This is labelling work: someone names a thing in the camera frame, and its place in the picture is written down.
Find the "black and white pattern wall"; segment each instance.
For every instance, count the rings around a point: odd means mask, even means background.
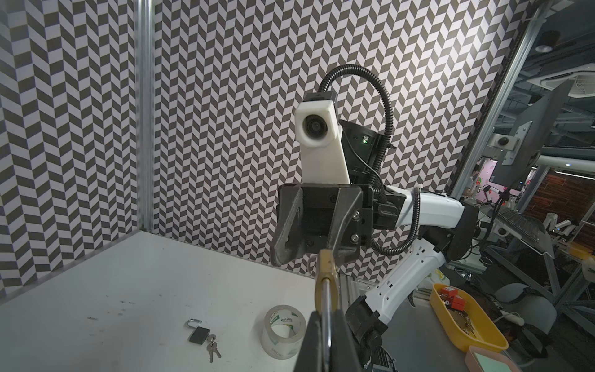
[[[155,232],[269,262],[279,185],[299,182],[293,112],[333,67],[386,82],[387,184],[444,188],[524,15],[524,0],[188,1],[156,6]],[[380,130],[365,81],[335,83],[339,116]],[[378,232],[385,245],[403,232]],[[399,260],[343,267],[377,280]],[[307,260],[289,264],[306,271]]]
[[[0,2],[0,295],[136,226],[134,3]]]

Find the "keyboard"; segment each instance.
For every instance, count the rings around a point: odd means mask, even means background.
[[[506,207],[500,207],[498,215],[515,226],[521,233],[539,243],[539,226],[535,222],[526,219],[518,212]]]

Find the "tape roll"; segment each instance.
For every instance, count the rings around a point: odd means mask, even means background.
[[[288,331],[289,337],[279,336],[273,327]],[[275,359],[289,359],[299,352],[306,335],[306,318],[298,309],[279,305],[270,309],[264,317],[261,344],[268,355]]]

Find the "monitor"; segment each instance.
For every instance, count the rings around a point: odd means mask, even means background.
[[[573,80],[563,82],[516,117],[509,135],[519,141],[514,150],[502,151],[490,182],[515,190],[523,187],[573,84]]]

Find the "white table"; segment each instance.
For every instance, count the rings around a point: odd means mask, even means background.
[[[306,320],[314,280],[139,232],[0,306],[4,371],[291,371],[260,345],[264,314]],[[190,318],[223,357],[188,342]]]

